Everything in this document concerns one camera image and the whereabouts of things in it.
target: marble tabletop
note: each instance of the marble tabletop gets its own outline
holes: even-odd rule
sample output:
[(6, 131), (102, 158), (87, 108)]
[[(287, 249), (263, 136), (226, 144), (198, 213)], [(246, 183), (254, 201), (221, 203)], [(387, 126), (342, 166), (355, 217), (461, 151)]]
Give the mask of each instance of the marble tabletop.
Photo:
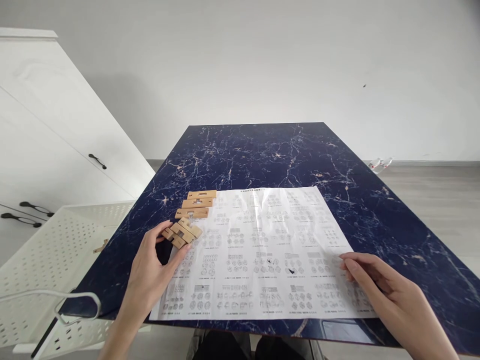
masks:
[[(309, 186), (355, 251), (417, 283), (455, 349), (480, 356), (480, 279), (323, 122), (189, 126), (76, 291), (96, 293), (102, 317), (114, 319), (144, 233), (172, 218), (188, 191)], [(162, 263), (171, 247), (157, 246)], [(61, 312), (91, 317), (96, 306), (68, 299)], [(156, 323), (398, 346), (379, 319)]]

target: wooden block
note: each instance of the wooden block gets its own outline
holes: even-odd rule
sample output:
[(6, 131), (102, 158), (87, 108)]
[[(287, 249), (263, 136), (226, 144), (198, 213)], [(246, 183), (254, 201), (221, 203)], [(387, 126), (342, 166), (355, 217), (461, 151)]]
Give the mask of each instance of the wooden block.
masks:
[(173, 246), (175, 246), (177, 249), (181, 249), (183, 245), (186, 245), (187, 243), (182, 240), (180, 236), (177, 234), (173, 234), (173, 241), (171, 242)]
[(216, 198), (217, 190), (206, 190), (206, 191), (190, 191), (188, 193), (187, 199), (205, 199), (205, 198)]
[(185, 229), (188, 230), (195, 238), (199, 238), (200, 235), (202, 235), (202, 229), (200, 229), (196, 225), (192, 225), (190, 221), (188, 221), (186, 218), (182, 217), (180, 220), (178, 220), (178, 223)]
[(175, 219), (192, 218), (192, 219), (206, 219), (209, 216), (208, 207), (200, 207), (196, 209), (185, 208), (178, 209), (175, 213)]
[(183, 200), (181, 204), (182, 209), (193, 209), (193, 208), (207, 208), (211, 207), (214, 204), (214, 200), (211, 197), (206, 197), (203, 199), (187, 199)]
[(161, 235), (168, 241), (172, 241), (172, 239), (174, 238), (174, 232), (169, 227), (163, 230)]
[(175, 233), (173, 234), (174, 238), (175, 238), (175, 235), (178, 235), (183, 241), (189, 244), (196, 239), (196, 237), (193, 236), (192, 233), (190, 233), (187, 229), (180, 226), (178, 222), (174, 223), (170, 227), (170, 229)]

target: white cabinet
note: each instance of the white cabinet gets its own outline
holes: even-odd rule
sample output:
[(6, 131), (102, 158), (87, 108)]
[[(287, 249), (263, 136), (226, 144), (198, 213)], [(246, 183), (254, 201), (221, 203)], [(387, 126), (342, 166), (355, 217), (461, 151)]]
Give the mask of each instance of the white cabinet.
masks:
[(0, 203), (28, 201), (55, 212), (133, 199), (1, 88), (0, 109)]
[(132, 197), (154, 175), (55, 40), (0, 38), (0, 87)]
[[(20, 202), (55, 212), (64, 205), (131, 201), (154, 174), (53, 31), (0, 27), (2, 213), (48, 220)], [(35, 230), (0, 219), (0, 254), (8, 244), (20, 247)]]

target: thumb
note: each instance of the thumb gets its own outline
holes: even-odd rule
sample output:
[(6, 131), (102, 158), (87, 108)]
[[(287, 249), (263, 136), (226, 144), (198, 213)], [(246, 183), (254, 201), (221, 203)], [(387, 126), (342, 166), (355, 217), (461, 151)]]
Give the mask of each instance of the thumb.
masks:
[(177, 251), (175, 256), (165, 266), (169, 268), (172, 272), (174, 272), (175, 269), (178, 268), (180, 263), (184, 260), (185, 255), (187, 255), (187, 253), (191, 248), (192, 248), (192, 244), (187, 244), (185, 246), (182, 246), (180, 250)]
[(359, 265), (358, 262), (347, 258), (345, 259), (345, 265), (348, 271), (350, 271), (350, 274), (358, 283), (358, 285), (360, 285), (362, 290), (365, 292), (368, 300), (370, 300), (370, 303), (375, 309), (375, 311), (378, 312), (380, 307), (384, 307), (386, 305), (385, 302), (389, 300), (380, 291), (380, 289), (377, 287), (370, 275), (367, 274), (367, 272), (364, 270), (363, 267)]

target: puzzle instruction sheet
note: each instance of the puzzle instruction sheet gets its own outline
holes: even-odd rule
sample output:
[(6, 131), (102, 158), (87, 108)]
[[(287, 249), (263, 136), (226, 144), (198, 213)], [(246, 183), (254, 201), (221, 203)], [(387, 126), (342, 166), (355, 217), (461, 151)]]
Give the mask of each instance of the puzzle instruction sheet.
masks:
[(203, 234), (150, 320), (377, 317), (339, 268), (352, 248), (316, 186), (217, 191), (190, 222)]

